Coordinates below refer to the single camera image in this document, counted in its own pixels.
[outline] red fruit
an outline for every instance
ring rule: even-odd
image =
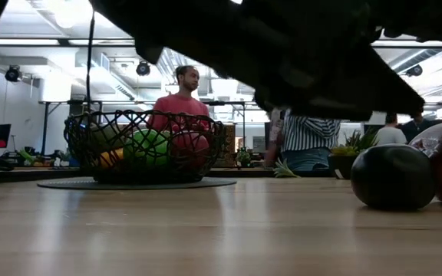
[[[205,122],[200,122],[200,126],[202,127],[202,130],[209,131],[209,124]]]
[[[203,135],[194,132],[179,133],[171,140],[170,152],[183,169],[200,171],[209,155],[209,143]]]
[[[177,133],[180,131],[180,126],[177,124],[172,125],[172,132]]]

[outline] wire fruit basket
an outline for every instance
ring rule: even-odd
[[[69,116],[64,123],[71,155],[98,182],[200,181],[226,143],[221,122],[184,113],[117,110]]]

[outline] table surface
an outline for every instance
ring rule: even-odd
[[[0,184],[0,275],[442,275],[442,205],[365,208],[348,181],[67,191]]]

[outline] hair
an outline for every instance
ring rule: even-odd
[[[384,123],[396,123],[398,121],[396,113],[387,113]]]
[[[175,77],[176,77],[176,81],[180,84],[180,78],[179,76],[185,76],[185,74],[187,73],[187,71],[192,68],[192,69],[196,69],[194,66],[192,65],[183,65],[183,66],[179,66],[175,69]]]

